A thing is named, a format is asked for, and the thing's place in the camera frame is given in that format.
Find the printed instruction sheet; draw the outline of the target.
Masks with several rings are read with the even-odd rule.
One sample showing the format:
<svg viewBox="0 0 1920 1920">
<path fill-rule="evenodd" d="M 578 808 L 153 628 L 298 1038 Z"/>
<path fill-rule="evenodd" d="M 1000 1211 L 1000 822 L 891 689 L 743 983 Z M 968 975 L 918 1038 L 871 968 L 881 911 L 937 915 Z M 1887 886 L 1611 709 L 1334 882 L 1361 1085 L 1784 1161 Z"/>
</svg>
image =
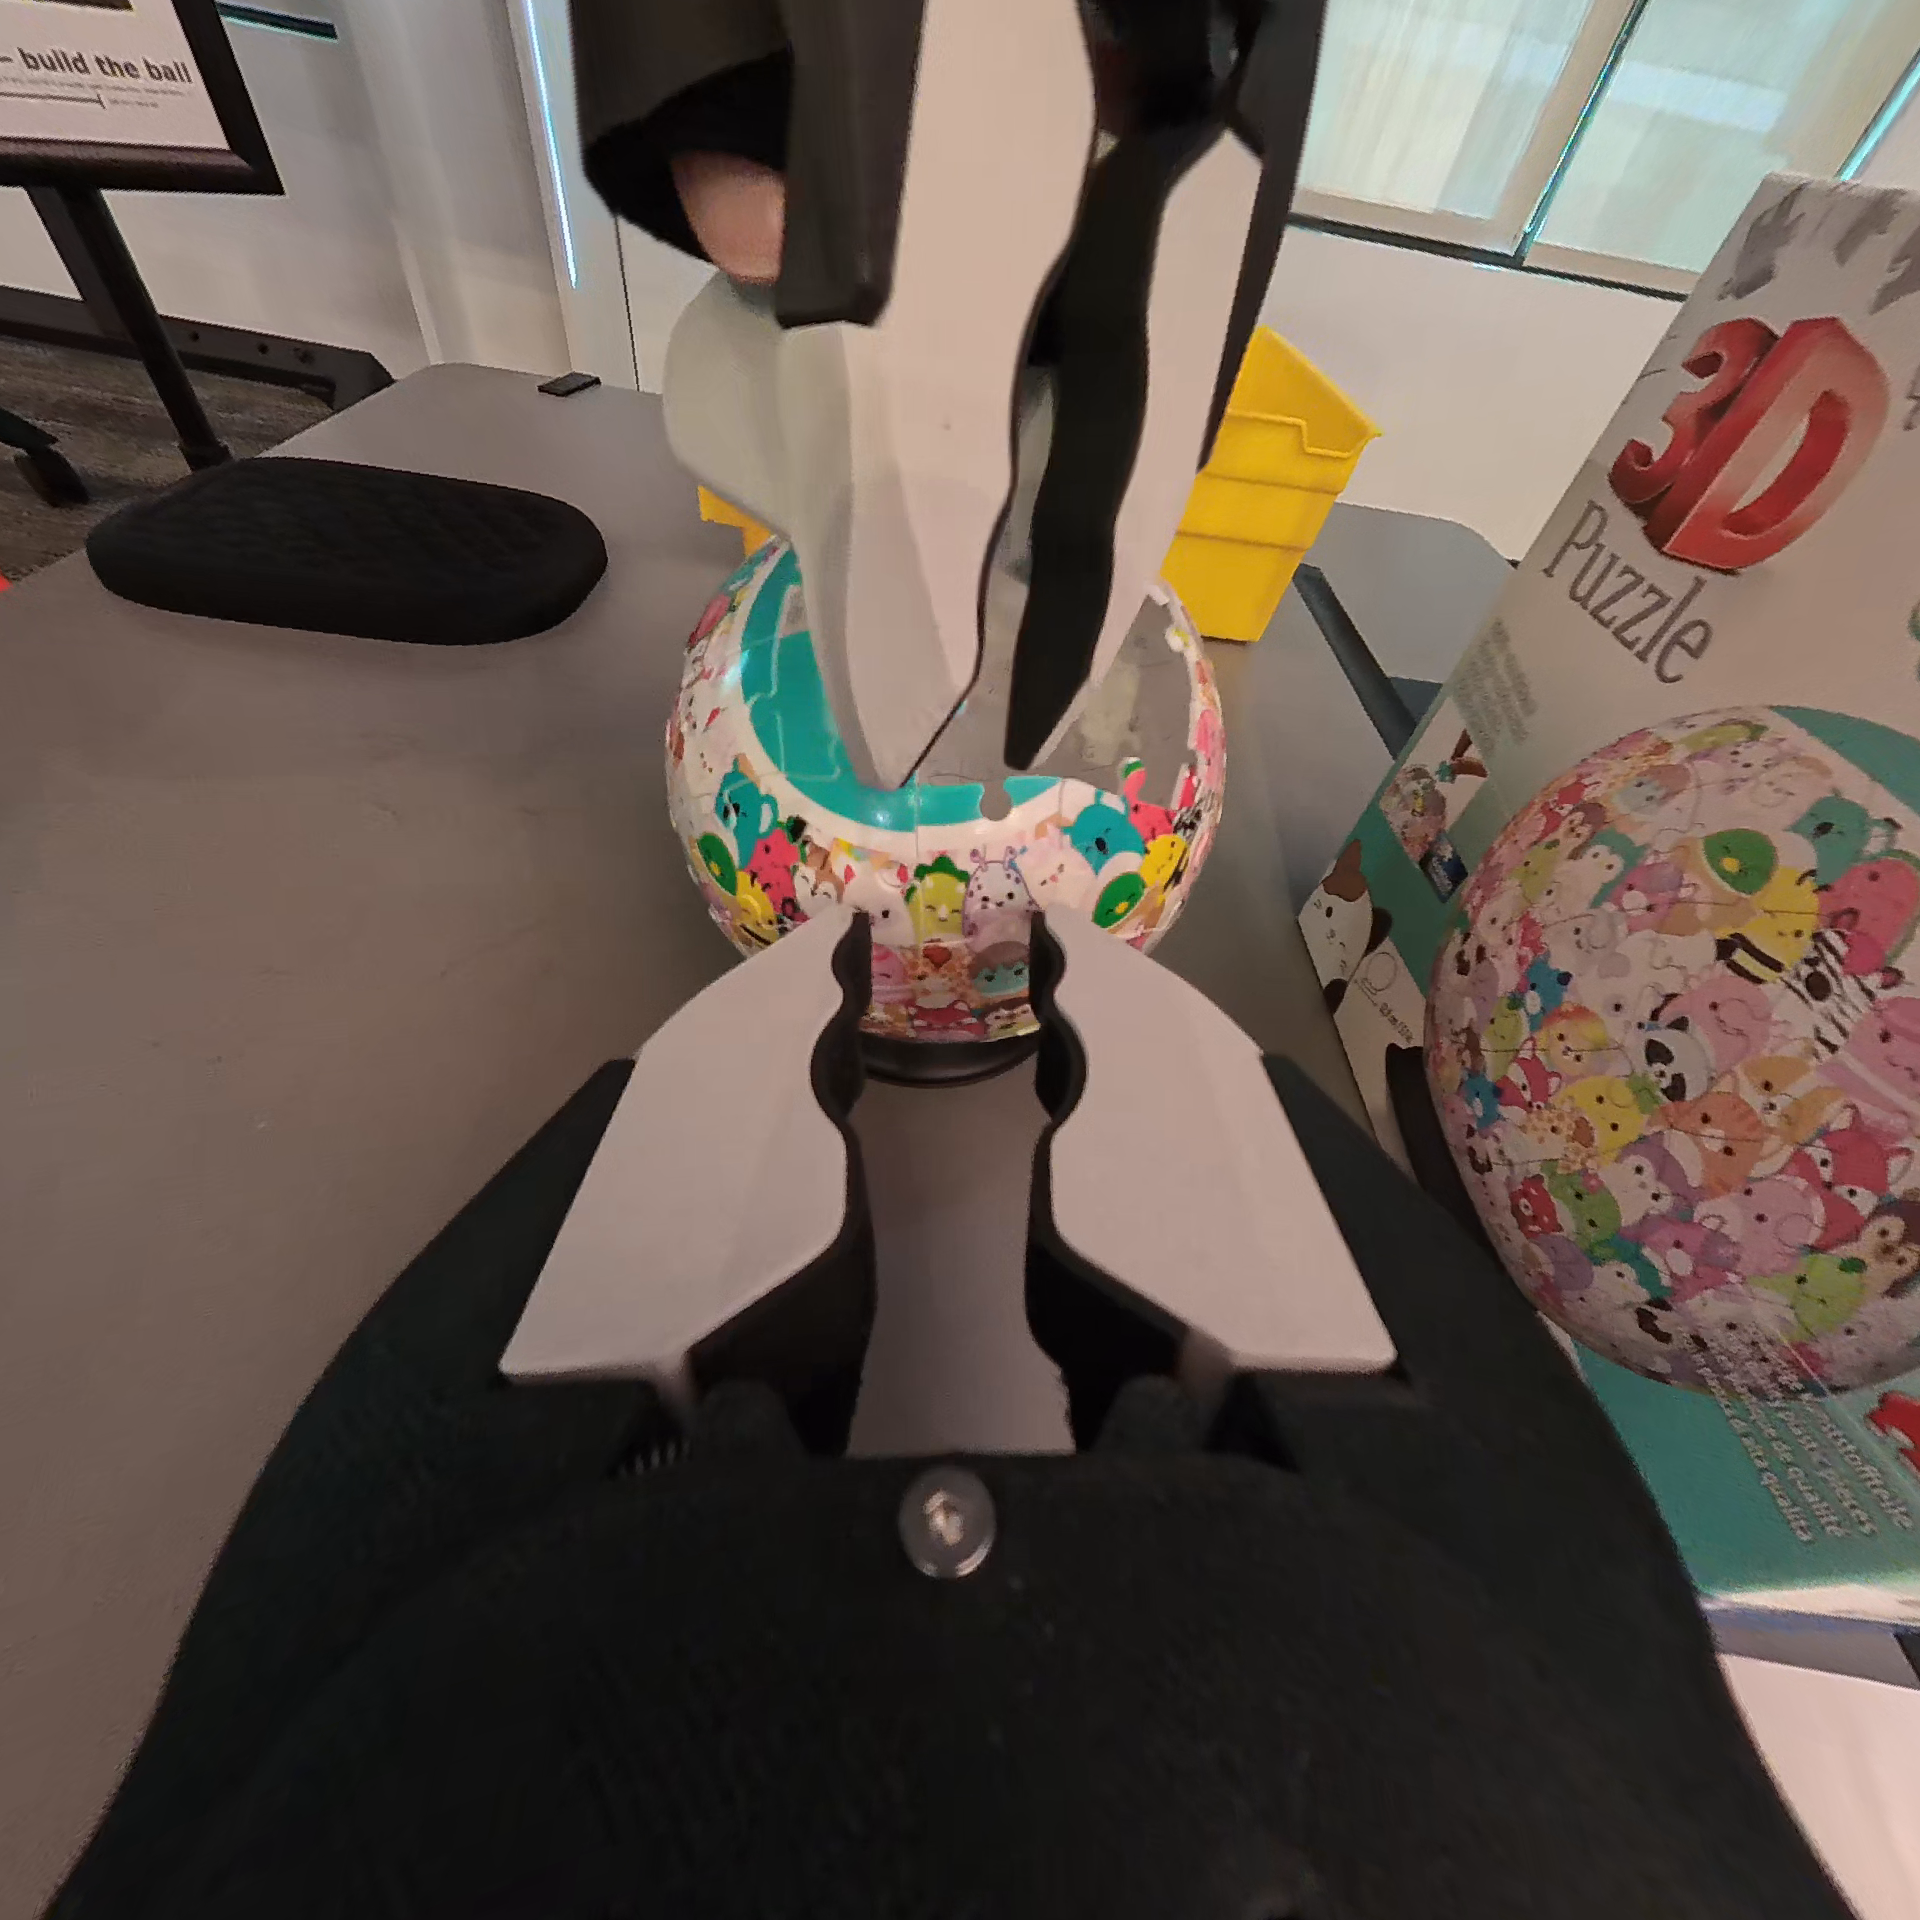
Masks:
<svg viewBox="0 0 1920 1920">
<path fill-rule="evenodd" d="M 1717 1661 L 1777 1792 L 1858 1918 L 1917 1918 L 1917 1691 Z"/>
</svg>

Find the printed puzzle box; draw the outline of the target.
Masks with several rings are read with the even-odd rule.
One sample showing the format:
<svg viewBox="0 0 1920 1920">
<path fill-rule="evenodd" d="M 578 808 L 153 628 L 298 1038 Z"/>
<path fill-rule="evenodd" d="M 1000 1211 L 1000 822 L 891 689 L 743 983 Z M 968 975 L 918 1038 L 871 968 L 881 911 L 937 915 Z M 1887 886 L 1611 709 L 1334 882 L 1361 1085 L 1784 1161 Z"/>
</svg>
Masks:
<svg viewBox="0 0 1920 1920">
<path fill-rule="evenodd" d="M 1300 911 L 1708 1605 L 1917 1626 L 1917 192 L 1768 178 Z"/>
</svg>

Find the black sign stand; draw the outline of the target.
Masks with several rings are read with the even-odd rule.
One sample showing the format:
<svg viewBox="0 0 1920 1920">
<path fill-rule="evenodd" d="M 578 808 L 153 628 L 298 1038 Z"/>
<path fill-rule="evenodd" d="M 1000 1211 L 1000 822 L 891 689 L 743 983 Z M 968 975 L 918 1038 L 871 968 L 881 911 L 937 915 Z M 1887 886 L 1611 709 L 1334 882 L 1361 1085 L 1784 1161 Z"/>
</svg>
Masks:
<svg viewBox="0 0 1920 1920">
<path fill-rule="evenodd" d="M 195 371 L 300 392 L 338 413 L 394 383 L 387 363 L 363 348 L 161 313 L 100 189 L 31 183 L 25 198 L 74 279 L 74 296 L 4 285 L 4 341 L 137 363 L 190 472 L 233 462 Z"/>
</svg>

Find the window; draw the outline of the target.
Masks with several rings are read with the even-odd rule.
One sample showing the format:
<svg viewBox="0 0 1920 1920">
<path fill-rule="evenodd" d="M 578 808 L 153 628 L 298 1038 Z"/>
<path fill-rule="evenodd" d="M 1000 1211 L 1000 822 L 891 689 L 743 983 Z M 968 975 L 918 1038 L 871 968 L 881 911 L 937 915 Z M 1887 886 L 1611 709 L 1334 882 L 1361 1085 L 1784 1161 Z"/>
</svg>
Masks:
<svg viewBox="0 0 1920 1920">
<path fill-rule="evenodd" d="M 1291 221 L 1674 296 L 1768 175 L 1917 189 L 1915 3 L 1333 3 Z"/>
</svg>

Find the yellow plastic bin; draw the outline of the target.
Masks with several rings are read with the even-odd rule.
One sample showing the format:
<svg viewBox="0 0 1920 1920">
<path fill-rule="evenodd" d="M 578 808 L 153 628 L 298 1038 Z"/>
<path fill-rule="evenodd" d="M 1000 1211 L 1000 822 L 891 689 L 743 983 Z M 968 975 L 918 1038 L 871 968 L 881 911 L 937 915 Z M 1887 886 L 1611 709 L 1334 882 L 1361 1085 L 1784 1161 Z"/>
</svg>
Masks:
<svg viewBox="0 0 1920 1920">
<path fill-rule="evenodd" d="M 668 336 L 665 436 L 707 493 L 763 532 L 687 648 L 740 628 L 747 588 L 790 558 L 838 659 L 901 663 L 911 682 L 971 678 L 1027 421 L 1015 348 L 784 328 L 730 279 L 707 291 L 721 306 L 690 306 Z M 1375 435 L 1285 341 L 1255 332 L 1157 576 L 1204 636 L 1261 636 Z"/>
</svg>

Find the framed instruction sign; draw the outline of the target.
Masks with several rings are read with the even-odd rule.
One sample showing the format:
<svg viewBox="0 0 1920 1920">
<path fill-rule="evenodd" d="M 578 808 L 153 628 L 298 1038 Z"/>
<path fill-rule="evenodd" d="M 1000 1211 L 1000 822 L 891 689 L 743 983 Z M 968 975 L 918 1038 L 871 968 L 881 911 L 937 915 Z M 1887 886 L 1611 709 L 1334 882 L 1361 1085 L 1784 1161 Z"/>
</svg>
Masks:
<svg viewBox="0 0 1920 1920">
<path fill-rule="evenodd" d="M 283 195 L 214 3 L 4 3 L 4 186 Z"/>
</svg>

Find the black oval pad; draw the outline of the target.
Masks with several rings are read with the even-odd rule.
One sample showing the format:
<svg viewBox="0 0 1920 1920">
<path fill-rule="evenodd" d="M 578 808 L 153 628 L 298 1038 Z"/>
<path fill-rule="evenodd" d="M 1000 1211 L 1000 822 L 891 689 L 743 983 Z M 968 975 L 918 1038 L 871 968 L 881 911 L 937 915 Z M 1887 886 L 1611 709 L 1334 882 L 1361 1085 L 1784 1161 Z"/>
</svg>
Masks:
<svg viewBox="0 0 1920 1920">
<path fill-rule="evenodd" d="M 601 529 L 567 501 L 274 455 L 118 508 L 83 551 L 131 606 L 441 648 L 540 636 L 610 568 Z"/>
</svg>

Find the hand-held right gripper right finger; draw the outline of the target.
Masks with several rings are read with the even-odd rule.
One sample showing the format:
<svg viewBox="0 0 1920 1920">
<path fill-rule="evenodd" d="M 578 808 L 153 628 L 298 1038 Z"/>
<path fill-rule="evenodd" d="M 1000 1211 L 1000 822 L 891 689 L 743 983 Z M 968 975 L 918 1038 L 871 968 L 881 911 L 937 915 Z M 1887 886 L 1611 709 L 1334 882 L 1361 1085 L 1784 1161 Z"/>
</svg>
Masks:
<svg viewBox="0 0 1920 1920">
<path fill-rule="evenodd" d="M 1088 916 L 1033 923 L 1043 1129 L 1024 1306 L 1091 1448 L 1137 1379 L 1381 1379 L 1397 1346 L 1261 1045 Z"/>
</svg>

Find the person's left hand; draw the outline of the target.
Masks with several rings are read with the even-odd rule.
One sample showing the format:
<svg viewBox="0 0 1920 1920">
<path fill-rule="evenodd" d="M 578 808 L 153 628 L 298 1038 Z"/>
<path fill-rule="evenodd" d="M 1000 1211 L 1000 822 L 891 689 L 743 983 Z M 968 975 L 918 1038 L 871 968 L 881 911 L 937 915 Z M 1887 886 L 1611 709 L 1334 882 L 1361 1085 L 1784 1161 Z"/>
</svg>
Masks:
<svg viewBox="0 0 1920 1920">
<path fill-rule="evenodd" d="M 775 285 L 787 241 L 784 172 L 718 149 L 684 151 L 668 172 L 710 262 L 735 283 Z"/>
</svg>

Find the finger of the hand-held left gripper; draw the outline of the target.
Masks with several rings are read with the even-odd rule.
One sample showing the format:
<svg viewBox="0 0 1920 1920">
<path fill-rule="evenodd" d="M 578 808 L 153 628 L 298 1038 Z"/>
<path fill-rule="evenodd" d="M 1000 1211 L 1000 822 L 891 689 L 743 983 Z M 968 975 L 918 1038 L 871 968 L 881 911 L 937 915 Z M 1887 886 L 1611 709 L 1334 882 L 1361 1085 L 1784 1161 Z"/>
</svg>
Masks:
<svg viewBox="0 0 1920 1920">
<path fill-rule="evenodd" d="M 1227 126 L 1134 132 L 1097 161 L 1048 295 L 1048 443 L 1003 758 L 1053 753 L 1130 636 L 1204 466 L 1261 153 Z"/>
<path fill-rule="evenodd" d="M 780 532 L 860 783 L 907 783 L 980 673 L 1021 376 L 1081 215 L 1097 82 L 1077 3 L 784 3 L 770 288 L 668 336 L 675 456 Z"/>
</svg>

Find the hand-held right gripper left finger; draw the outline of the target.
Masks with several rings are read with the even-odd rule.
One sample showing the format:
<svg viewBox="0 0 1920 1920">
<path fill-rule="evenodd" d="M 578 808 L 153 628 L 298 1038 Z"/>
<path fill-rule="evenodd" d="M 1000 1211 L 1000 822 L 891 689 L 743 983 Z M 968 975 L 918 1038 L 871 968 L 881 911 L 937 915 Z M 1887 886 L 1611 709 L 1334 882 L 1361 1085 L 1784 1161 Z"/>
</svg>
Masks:
<svg viewBox="0 0 1920 1920">
<path fill-rule="evenodd" d="M 514 1382 L 645 1382 L 690 1416 L 714 1389 L 780 1401 L 843 1453 L 878 1318 L 851 1112 L 871 916 L 828 908 L 713 981 L 634 1053 L 528 1303 Z"/>
</svg>

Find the colourful puzzle ball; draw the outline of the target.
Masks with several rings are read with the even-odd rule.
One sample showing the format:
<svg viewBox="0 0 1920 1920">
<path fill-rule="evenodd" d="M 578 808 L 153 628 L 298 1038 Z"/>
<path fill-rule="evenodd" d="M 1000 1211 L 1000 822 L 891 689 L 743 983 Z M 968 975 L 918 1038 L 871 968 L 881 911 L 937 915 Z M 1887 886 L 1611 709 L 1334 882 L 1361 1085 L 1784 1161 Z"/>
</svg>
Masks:
<svg viewBox="0 0 1920 1920">
<path fill-rule="evenodd" d="M 854 781 L 791 542 L 767 538 L 687 643 L 663 736 L 668 819 L 710 916 L 763 952 L 827 908 L 868 916 L 863 1035 L 903 1078 L 960 1073 L 1038 1035 L 1030 919 L 1084 916 L 1153 952 L 1227 803 L 1227 718 L 1191 615 L 1157 585 L 1075 725 L 1010 769 L 1000 668 L 901 789 Z"/>
</svg>

